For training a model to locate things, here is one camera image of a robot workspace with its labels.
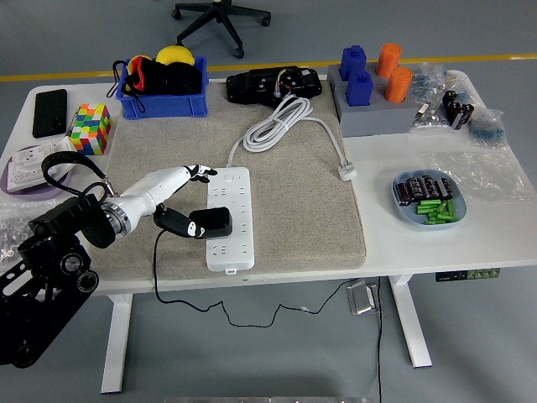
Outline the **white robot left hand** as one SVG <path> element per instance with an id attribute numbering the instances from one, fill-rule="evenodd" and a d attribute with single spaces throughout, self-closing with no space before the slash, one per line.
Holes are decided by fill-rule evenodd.
<path id="1" fill-rule="evenodd" d="M 102 209 L 119 238 L 129 235 L 141 217 L 156 212 L 157 206 L 168 200 L 189 181 L 209 183 L 217 171 L 205 165 L 185 165 L 158 170 L 130 186 L 120 196 L 102 203 Z"/>

